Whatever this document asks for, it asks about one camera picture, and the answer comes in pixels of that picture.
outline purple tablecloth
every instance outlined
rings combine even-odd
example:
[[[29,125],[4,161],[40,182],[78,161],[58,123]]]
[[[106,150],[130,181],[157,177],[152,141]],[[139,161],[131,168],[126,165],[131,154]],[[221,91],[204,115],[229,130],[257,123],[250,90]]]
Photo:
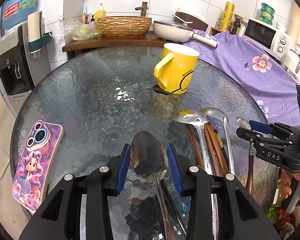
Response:
[[[209,34],[198,34],[213,39]],[[297,81],[264,51],[238,35],[229,32],[214,36],[215,49],[198,40],[184,45],[200,53],[200,59],[214,65],[236,80],[257,102],[269,122],[300,126]]]

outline round glass table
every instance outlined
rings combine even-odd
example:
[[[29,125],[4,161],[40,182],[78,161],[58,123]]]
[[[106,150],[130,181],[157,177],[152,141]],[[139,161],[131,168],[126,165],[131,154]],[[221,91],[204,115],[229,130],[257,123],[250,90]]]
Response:
[[[235,172],[245,185],[249,143],[237,137],[236,117],[266,123],[259,106],[232,78],[200,60],[185,94],[155,93],[153,70],[161,55],[159,48],[110,47],[81,55],[52,71],[34,88],[18,114],[11,138],[11,173],[16,172],[27,134],[37,120],[61,124],[65,130],[50,168],[48,192],[67,173],[87,175],[106,165],[144,129],[165,147],[173,143],[179,155],[196,164],[184,125],[172,117],[181,109],[211,106],[228,115]],[[222,123],[210,121],[226,145]],[[164,179],[187,224],[190,198],[178,196],[169,171]],[[277,168],[255,158],[253,197],[264,212],[272,204],[276,180]],[[109,210],[114,239],[159,239],[159,234],[164,235],[155,189],[131,166],[120,196],[109,198]]]

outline soap dispenser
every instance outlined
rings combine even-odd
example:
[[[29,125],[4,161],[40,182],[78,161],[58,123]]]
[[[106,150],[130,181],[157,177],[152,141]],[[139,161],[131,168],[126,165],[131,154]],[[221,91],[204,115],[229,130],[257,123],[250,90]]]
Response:
[[[100,3],[100,8],[96,13],[94,14],[94,20],[95,22],[98,20],[100,17],[105,17],[106,16],[106,10],[104,10],[102,3]]]

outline human hand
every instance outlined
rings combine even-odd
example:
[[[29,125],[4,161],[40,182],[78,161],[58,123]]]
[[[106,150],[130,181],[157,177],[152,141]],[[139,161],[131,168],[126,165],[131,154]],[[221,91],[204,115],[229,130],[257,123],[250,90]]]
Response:
[[[292,175],[296,180],[300,181],[300,172],[292,174]],[[291,178],[287,174],[287,171],[282,169],[282,172],[281,172],[281,192],[282,192],[282,195],[283,195],[284,199],[286,199],[289,195],[291,195],[290,185],[291,185]]]

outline metal ladle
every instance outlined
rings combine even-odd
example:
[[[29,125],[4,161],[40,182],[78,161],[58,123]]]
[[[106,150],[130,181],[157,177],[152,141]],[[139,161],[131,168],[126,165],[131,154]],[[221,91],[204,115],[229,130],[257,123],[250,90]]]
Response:
[[[240,127],[251,130],[250,124],[247,120],[243,119],[242,117],[237,116],[237,123]],[[249,147],[249,166],[248,166],[248,176],[247,176],[247,183],[246,183],[246,190],[249,194],[252,194],[252,186],[253,186],[253,150],[252,150],[252,142],[250,142]]]
[[[156,188],[162,211],[166,240],[178,240],[164,202],[160,180],[168,168],[168,156],[162,143],[149,131],[141,130],[135,134],[130,150],[131,165],[135,173]]]
[[[228,148],[229,170],[230,170],[230,173],[235,175],[234,174],[234,161],[233,161],[232,147],[231,147],[230,135],[229,135],[229,131],[228,131],[228,129],[229,129],[228,116],[223,111],[221,111],[217,108],[213,108],[213,107],[203,108],[203,109],[201,109],[201,112],[203,114],[206,114],[213,118],[219,119],[223,123],[223,128],[225,130],[227,148]]]
[[[193,125],[197,129],[199,134],[202,156],[203,156],[204,170],[208,174],[213,175],[211,161],[207,150],[207,143],[204,139],[204,134],[203,134],[204,124],[209,122],[208,118],[199,111],[182,110],[178,112],[178,114],[173,118],[173,120],[176,122]],[[211,202],[212,202],[212,233],[214,235],[214,239],[218,239],[219,216],[218,216],[218,201],[217,201],[216,194],[211,194]]]

